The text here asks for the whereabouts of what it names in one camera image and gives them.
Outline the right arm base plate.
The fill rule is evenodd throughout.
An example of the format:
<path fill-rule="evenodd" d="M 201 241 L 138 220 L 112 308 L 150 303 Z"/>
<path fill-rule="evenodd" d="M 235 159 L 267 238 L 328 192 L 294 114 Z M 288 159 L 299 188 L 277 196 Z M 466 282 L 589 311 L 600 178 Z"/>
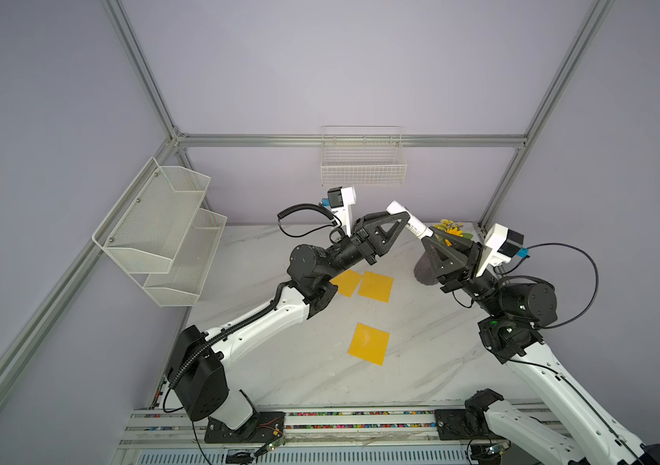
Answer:
<path fill-rule="evenodd" d="M 504 397 L 492 389 L 477 391 L 460 408 L 434 410 L 435 426 L 440 441 L 496 439 L 487 424 L 485 414 L 491 405 L 504 401 Z"/>

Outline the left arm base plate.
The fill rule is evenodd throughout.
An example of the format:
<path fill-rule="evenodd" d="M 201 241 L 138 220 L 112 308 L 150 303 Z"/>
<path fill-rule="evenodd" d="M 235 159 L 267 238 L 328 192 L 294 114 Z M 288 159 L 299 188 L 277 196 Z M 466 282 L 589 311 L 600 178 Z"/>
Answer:
<path fill-rule="evenodd" d="M 208 417 L 206 444 L 264 444 L 284 435 L 287 413 L 259 411 L 243 391 L 231 391 Z"/>

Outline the yellow envelope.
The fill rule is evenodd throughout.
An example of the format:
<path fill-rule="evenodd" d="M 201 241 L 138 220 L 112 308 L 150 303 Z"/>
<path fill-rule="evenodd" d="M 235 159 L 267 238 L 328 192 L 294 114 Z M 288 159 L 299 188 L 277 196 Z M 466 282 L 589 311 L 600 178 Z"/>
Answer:
<path fill-rule="evenodd" d="M 383 366 L 389 340 L 389 332 L 358 324 L 349 345 L 349 354 L 359 360 Z"/>
<path fill-rule="evenodd" d="M 390 300 L 394 279 L 389 276 L 380 275 L 366 271 L 358 287 L 359 296 L 370 298 L 384 303 Z"/>
<path fill-rule="evenodd" d="M 340 295 L 350 298 L 353 296 L 362 279 L 362 274 L 349 269 L 334 277 L 331 280 L 331 283 L 338 288 L 338 293 Z"/>

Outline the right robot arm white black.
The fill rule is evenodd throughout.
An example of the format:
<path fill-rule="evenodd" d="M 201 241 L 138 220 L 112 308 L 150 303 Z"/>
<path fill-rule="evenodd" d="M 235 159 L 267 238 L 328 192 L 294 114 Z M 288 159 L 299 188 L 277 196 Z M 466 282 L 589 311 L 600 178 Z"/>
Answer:
<path fill-rule="evenodd" d="M 521 234 L 498 225 L 485 243 L 435 228 L 419 238 L 442 292 L 462 291 L 487 313 L 478 324 L 486 351 L 524 381 L 566 430 L 560 434 L 483 389 L 465 406 L 474 436 L 500 436 L 542 464 L 660 464 L 660 444 L 643 441 L 616 420 L 544 340 L 543 331 L 558 327 L 554 286 L 494 271 L 512 259 L 527 259 Z"/>

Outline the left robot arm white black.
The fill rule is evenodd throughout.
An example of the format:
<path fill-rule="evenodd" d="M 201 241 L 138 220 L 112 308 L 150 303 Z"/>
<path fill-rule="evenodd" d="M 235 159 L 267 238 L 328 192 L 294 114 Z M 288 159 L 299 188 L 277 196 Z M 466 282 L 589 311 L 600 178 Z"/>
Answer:
<path fill-rule="evenodd" d="M 167 391 L 175 394 L 191 422 L 217 420 L 231 430 L 256 429 L 258 413 L 242 391 L 231 391 L 229 368 L 281 331 L 322 312 L 335 298 L 333 279 L 360 262 L 374 265 L 411 220 L 407 211 L 378 212 L 357 220 L 350 234 L 329 247 L 296 246 L 287 281 L 265 304 L 221 327 L 191 325 L 178 335 L 167 368 Z"/>

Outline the white glue stick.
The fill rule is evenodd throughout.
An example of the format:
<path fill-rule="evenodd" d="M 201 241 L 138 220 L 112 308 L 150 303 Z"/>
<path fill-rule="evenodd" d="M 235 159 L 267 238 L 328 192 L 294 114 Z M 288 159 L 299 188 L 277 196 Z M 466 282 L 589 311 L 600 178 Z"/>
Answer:
<path fill-rule="evenodd" d="M 390 214 L 405 213 L 409 219 L 407 219 L 406 228 L 418 239 L 431 238 L 434 235 L 434 232 L 431 228 L 427 227 L 422 221 L 420 221 L 415 215 L 413 215 L 406 207 L 398 203 L 397 201 L 392 201 L 388 205 L 386 211 Z"/>

